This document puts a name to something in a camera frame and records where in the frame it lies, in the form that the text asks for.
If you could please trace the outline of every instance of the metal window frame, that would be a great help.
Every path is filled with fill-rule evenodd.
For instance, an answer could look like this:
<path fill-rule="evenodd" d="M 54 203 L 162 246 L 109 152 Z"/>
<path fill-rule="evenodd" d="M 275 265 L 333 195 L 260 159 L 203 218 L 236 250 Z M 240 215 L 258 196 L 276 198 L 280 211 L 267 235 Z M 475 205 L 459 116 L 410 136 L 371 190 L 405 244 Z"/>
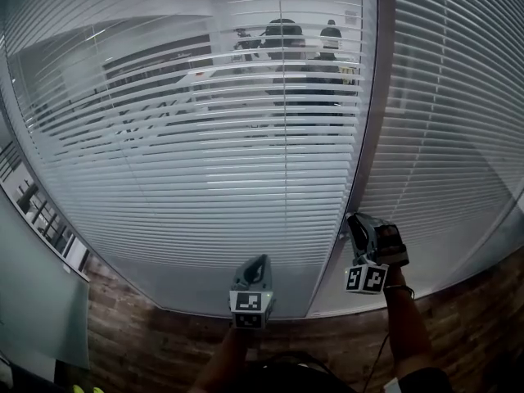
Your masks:
<path fill-rule="evenodd" d="M 317 284 L 309 301 L 306 317 L 314 317 L 310 315 L 311 306 L 322 286 L 322 282 L 326 278 L 332 278 L 337 271 L 337 262 L 348 240 L 345 216 L 359 209 L 364 197 L 366 185 L 368 184 L 369 174 L 371 173 L 373 160 L 375 158 L 375 151 L 377 150 L 378 139 L 382 130 L 382 122 L 384 121 L 387 96 L 390 88 L 393 53 L 395 50 L 395 9 L 395 0 L 377 0 L 377 46 L 375 47 L 373 85 L 369 101 L 368 120 L 366 121 L 364 130 L 364 139 L 355 171 L 355 179 L 348 197 L 337 239 L 333 245 L 329 259 L 326 261 L 318 277 Z"/>

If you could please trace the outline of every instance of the window blind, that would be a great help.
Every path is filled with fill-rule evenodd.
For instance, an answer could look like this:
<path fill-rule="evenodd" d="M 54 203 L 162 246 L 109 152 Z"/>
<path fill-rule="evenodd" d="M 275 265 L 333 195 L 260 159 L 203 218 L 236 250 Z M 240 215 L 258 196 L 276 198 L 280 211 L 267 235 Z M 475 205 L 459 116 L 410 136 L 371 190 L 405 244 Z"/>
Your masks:
<path fill-rule="evenodd" d="M 386 114 L 360 210 L 396 223 L 419 295 L 467 277 L 524 176 L 522 0 L 396 0 Z M 500 245 L 477 271 L 510 253 Z M 353 257 L 350 243 L 340 258 Z M 312 314 L 383 305 L 324 281 Z"/>
<path fill-rule="evenodd" d="M 301 316 L 373 77 L 363 0 L 9 0 L 9 112 L 79 235 L 158 305 L 227 314 L 269 254 Z"/>

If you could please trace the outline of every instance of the forearm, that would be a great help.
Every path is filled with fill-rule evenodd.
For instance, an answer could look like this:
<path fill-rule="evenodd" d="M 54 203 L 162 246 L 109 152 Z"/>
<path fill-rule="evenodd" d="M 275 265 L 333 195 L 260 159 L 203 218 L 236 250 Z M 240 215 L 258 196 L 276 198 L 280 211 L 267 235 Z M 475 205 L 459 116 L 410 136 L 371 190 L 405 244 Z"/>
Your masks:
<path fill-rule="evenodd" d="M 400 268 L 391 266 L 386 278 L 386 287 L 405 285 Z M 413 371 L 413 366 L 431 366 L 431 342 L 422 316 L 411 295 L 405 290 L 385 290 L 389 315 L 390 345 L 397 377 Z"/>
<path fill-rule="evenodd" d="M 249 331 L 229 329 L 219 349 L 201 371 L 190 391 L 215 393 L 226 390 L 244 369 L 250 339 Z"/>

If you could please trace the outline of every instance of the sleeve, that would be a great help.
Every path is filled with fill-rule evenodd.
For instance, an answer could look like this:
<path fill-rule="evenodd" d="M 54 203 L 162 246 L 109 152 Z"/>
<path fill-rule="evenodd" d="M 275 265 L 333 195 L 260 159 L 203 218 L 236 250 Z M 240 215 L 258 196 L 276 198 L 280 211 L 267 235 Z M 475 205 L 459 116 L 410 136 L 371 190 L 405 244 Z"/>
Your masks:
<path fill-rule="evenodd" d="M 399 380 L 402 393 L 453 393 L 448 376 L 439 368 L 423 368 Z"/>

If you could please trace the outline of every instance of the cable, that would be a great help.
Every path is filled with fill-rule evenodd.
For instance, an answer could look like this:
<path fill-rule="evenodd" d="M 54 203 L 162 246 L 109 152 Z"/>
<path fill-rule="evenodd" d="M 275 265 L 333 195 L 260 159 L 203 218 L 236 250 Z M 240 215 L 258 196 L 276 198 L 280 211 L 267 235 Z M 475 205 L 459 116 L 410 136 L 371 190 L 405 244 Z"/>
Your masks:
<path fill-rule="evenodd" d="M 373 373 L 375 373 L 375 367 L 377 367 L 378 360 L 380 359 L 380 356 L 382 355 L 382 350 L 384 349 L 384 345 L 386 344 L 387 338 L 390 337 L 390 333 L 388 332 L 386 337 L 384 338 L 384 341 L 382 341 L 382 345 L 380 346 L 380 350 L 378 350 L 377 358 L 375 359 L 375 363 L 371 367 L 371 373 L 369 374 L 368 380 L 366 381 L 366 384 L 364 386 L 364 389 L 362 390 L 362 393 L 366 393 L 366 389 L 368 388 L 369 381 L 371 380 L 371 377 L 373 377 Z"/>

